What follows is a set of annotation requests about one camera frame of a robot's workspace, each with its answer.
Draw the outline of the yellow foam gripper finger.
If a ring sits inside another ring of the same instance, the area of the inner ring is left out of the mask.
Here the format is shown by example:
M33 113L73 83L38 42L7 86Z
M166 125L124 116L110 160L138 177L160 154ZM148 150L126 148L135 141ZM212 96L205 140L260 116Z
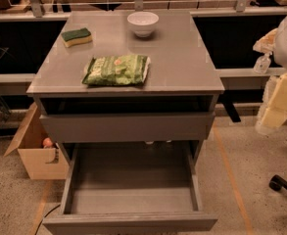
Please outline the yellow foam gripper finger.
M265 85L263 103L260 106L256 131L268 135L287 120L287 72L271 76Z

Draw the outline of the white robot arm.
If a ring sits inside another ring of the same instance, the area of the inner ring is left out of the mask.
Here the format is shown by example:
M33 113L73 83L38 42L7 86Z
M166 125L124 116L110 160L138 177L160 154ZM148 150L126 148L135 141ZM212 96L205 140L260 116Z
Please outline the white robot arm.
M287 16L279 27L259 39L253 49L272 54L274 62L287 69ZM272 76L265 86L263 103L258 112L256 130L268 135L287 120L287 71L279 77Z

